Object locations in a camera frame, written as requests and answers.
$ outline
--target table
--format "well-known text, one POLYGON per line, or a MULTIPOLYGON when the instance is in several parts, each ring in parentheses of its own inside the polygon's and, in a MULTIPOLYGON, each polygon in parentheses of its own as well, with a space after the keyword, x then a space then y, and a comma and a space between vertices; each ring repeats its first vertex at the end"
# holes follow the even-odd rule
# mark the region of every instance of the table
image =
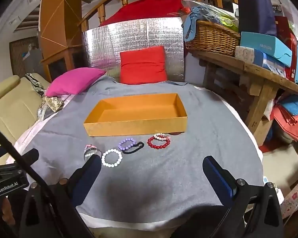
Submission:
POLYGON ((290 94, 298 95, 298 85, 286 78, 283 78, 273 72, 257 66, 252 63, 244 62, 235 57, 220 55, 217 53, 204 52, 204 51, 191 51, 192 55, 196 58, 205 60, 207 62, 203 85, 205 88, 210 89, 219 95, 225 95, 223 90, 214 83, 218 80, 226 87, 234 90, 240 97, 245 98, 247 95, 253 96, 250 102, 249 112, 245 119, 245 124, 253 134, 262 119, 267 103, 270 99, 275 98, 279 88, 289 92, 290 94), (246 76, 250 79, 250 85, 247 88, 247 94, 238 86, 229 83, 223 77, 216 74, 218 66, 225 68, 229 71, 235 72, 241 76, 246 76))

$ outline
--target red beaded bracelet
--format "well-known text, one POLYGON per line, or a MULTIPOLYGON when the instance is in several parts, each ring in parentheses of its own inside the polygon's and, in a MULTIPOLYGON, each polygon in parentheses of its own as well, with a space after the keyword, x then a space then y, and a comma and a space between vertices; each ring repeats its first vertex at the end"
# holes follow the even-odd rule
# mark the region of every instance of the red beaded bracelet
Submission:
POLYGON ((151 138, 149 138, 148 141, 147 141, 147 144, 148 144, 151 148, 154 148, 154 149, 165 149, 165 148, 170 144, 170 140, 169 140, 169 139, 166 139, 166 140, 165 140, 165 144, 160 145, 160 146, 156 146, 156 145, 153 145, 153 144, 151 143, 151 141, 154 140, 154 139, 155 139, 154 137, 151 137, 151 138))

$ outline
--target pink pillow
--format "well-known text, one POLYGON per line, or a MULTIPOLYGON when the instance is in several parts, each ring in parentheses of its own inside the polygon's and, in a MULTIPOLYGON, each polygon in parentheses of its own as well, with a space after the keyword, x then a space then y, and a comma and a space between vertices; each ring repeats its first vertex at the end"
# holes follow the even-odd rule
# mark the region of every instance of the pink pillow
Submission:
POLYGON ((77 95, 106 72, 97 68, 77 68, 58 76, 46 91, 47 97, 77 95))

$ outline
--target dark blue bag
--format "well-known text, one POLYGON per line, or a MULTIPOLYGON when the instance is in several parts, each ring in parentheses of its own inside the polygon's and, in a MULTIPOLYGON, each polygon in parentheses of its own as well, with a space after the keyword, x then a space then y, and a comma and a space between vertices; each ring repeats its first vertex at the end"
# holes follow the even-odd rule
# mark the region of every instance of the dark blue bag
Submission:
POLYGON ((270 0, 238 0, 239 32, 277 36, 273 6, 270 0))

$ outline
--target pillow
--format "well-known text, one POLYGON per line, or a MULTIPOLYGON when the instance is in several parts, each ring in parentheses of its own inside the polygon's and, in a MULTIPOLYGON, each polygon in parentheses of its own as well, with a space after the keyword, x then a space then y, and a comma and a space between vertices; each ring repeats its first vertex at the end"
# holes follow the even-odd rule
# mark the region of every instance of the pillow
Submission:
POLYGON ((167 80, 164 47, 149 47, 120 53, 120 82, 128 85, 167 80))
POLYGON ((77 68, 58 76, 46 91, 47 97, 77 95, 106 72, 97 68, 77 68))

